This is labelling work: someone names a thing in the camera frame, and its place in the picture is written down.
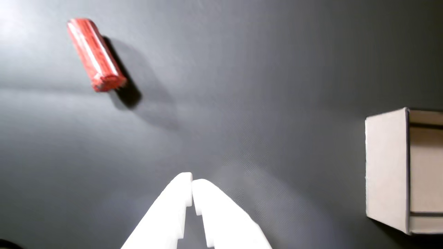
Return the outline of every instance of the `black fabric surface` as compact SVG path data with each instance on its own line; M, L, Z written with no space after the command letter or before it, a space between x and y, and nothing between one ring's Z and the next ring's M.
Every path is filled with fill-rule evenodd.
M0 1L0 238L119 249L190 171L274 249L442 248L365 216L366 116L443 108L441 1ZM88 17L130 90L95 93ZM179 249L205 248L187 210Z

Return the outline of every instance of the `cardboard box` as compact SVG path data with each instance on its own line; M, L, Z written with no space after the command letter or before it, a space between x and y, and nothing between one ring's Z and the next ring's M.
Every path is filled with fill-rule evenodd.
M366 215L412 233L443 233L443 112L403 108L371 116Z

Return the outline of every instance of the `red block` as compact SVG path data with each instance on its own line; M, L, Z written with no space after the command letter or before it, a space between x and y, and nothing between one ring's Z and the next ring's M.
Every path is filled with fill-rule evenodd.
M126 77L118 68L93 21L71 19L68 32L96 92L107 92L125 85Z

